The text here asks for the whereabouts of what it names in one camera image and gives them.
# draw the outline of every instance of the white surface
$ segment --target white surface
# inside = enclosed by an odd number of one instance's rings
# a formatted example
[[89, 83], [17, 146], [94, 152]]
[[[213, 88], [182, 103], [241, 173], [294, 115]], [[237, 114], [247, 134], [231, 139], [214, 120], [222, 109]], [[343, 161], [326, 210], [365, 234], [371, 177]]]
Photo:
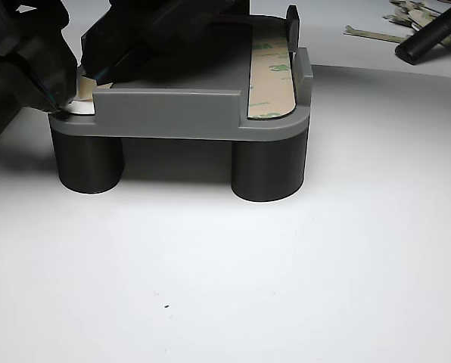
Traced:
[[128, 140], [122, 182], [75, 194], [22, 112], [0, 363], [451, 362], [451, 79], [314, 72], [306, 183], [277, 203], [231, 192], [229, 143], [190, 141]]

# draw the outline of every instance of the cylindrical foot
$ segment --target cylindrical foot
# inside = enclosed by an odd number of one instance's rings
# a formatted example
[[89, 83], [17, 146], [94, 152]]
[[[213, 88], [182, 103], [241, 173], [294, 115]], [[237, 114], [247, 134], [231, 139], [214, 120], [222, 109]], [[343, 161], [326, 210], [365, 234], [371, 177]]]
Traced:
[[114, 188], [125, 167], [121, 138], [69, 136], [51, 128], [62, 184], [72, 191], [97, 194]]
[[308, 130], [274, 142], [236, 141], [232, 146], [232, 190], [253, 202], [280, 200], [304, 180]]

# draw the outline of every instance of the black tool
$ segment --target black tool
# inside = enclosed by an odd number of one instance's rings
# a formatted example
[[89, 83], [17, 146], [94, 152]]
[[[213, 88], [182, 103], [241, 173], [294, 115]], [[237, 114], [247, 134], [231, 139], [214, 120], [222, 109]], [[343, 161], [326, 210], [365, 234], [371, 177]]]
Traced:
[[451, 8], [398, 45], [395, 54], [403, 61], [415, 65], [420, 57], [450, 35]]
[[110, 10], [82, 38], [85, 75], [98, 84], [125, 81], [158, 54], [193, 41], [244, 0], [110, 0]]

